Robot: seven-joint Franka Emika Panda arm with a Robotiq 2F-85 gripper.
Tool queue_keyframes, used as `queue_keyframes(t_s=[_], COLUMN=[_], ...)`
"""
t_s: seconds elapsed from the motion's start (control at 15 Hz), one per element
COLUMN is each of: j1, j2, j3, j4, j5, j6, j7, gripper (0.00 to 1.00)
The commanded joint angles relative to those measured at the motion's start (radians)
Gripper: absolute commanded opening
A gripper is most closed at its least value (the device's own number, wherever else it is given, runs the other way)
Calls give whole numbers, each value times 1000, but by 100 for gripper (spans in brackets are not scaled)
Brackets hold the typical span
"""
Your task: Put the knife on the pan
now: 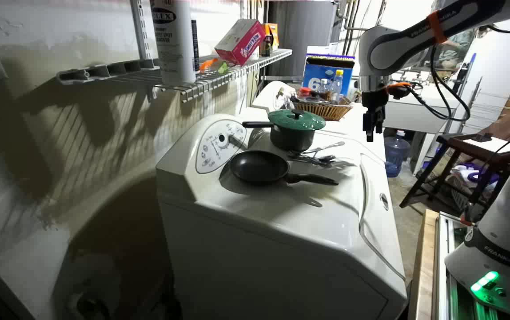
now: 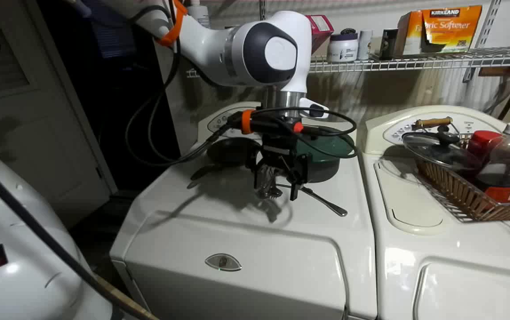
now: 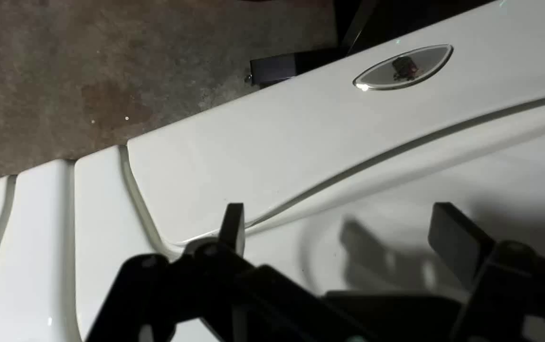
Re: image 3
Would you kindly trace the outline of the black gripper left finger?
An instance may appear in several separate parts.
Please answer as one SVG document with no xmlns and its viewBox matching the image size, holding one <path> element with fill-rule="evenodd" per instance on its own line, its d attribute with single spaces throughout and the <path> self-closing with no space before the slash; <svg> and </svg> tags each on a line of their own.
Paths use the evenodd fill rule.
<svg viewBox="0 0 545 342">
<path fill-rule="evenodd" d="M 244 204 L 230 204 L 226 208 L 219 242 L 234 251 L 236 255 L 245 253 L 245 206 Z"/>
</svg>

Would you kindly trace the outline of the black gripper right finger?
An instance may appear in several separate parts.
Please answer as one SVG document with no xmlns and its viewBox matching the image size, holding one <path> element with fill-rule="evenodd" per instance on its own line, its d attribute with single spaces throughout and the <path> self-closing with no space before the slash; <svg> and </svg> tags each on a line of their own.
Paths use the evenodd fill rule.
<svg viewBox="0 0 545 342">
<path fill-rule="evenodd" d="M 428 242 L 466 289 L 475 286 L 496 246 L 483 229 L 449 202 L 433 206 Z"/>
</svg>

